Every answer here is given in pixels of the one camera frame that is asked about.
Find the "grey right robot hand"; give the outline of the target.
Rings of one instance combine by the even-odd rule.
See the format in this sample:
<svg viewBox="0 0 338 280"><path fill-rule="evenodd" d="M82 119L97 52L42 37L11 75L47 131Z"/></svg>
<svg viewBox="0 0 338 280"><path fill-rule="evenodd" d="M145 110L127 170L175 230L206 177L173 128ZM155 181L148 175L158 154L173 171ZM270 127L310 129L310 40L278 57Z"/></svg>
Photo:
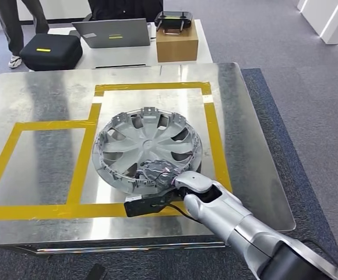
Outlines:
<svg viewBox="0 0 338 280"><path fill-rule="evenodd" d="M145 160L140 164L134 178L146 179L155 187L166 190L172 187L175 178L183 172L183 168L164 159Z"/></svg>

